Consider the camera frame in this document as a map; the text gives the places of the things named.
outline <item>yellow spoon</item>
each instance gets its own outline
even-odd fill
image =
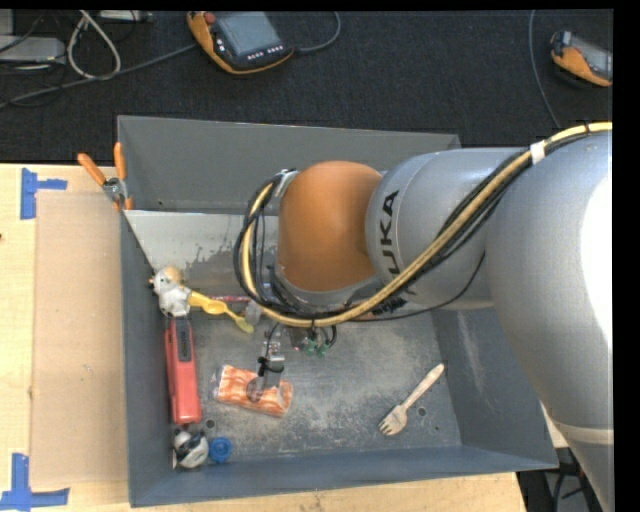
[[[227,306],[227,303],[224,301],[211,299],[206,295],[192,291],[189,295],[189,305],[200,307],[202,308],[202,311],[209,313],[210,315],[221,315],[222,313],[226,313],[234,319],[236,325],[244,332],[249,334],[253,332],[253,325],[248,323],[245,318],[231,311],[229,306]]]

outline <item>wooden table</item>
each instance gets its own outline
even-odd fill
[[[38,218],[20,220],[20,184],[22,164],[0,164],[0,262],[5,281],[0,321],[0,457],[4,470],[0,470],[0,491],[11,487],[10,459],[12,453],[30,455],[31,447],[31,385],[34,330],[34,267],[36,263],[36,227]],[[28,164],[40,179],[61,177],[68,180],[64,192],[74,194],[96,191],[80,166],[46,166]],[[103,168],[107,176],[115,175]],[[51,433],[56,442],[55,432]],[[90,446],[77,449],[90,450]],[[64,470],[65,446],[60,446],[60,468]],[[38,487],[32,481],[33,492],[55,489]],[[56,510],[129,510],[126,480],[69,482],[70,495],[64,507]],[[368,512],[402,511],[474,511],[523,512],[525,505],[513,473],[456,477],[411,483],[378,485],[332,491],[305,492],[260,498],[233,499],[210,503],[151,507],[152,510],[191,511],[261,511],[311,512],[367,510]]]

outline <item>white plastic fork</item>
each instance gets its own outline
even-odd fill
[[[440,363],[433,370],[427,373],[411,394],[400,405],[396,405],[389,414],[378,425],[378,430],[385,436],[393,436],[404,430],[407,426],[407,409],[411,407],[415,401],[420,398],[426,391],[438,380],[444,371],[444,364]]]

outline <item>zip tie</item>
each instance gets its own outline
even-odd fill
[[[531,152],[531,163],[533,165],[537,164],[540,160],[542,160],[545,156],[547,156],[544,152],[544,141],[536,142],[529,146],[529,151]]]

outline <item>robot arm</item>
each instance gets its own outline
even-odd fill
[[[384,176],[339,163],[334,172],[350,177],[338,184],[331,163],[302,171],[280,201],[267,289],[252,240],[282,192],[278,175],[249,206],[238,280],[266,316],[302,328],[335,326],[390,300],[493,307],[600,502],[612,507],[611,130],[594,123],[525,149],[419,155]],[[343,201],[322,192],[332,186]]]

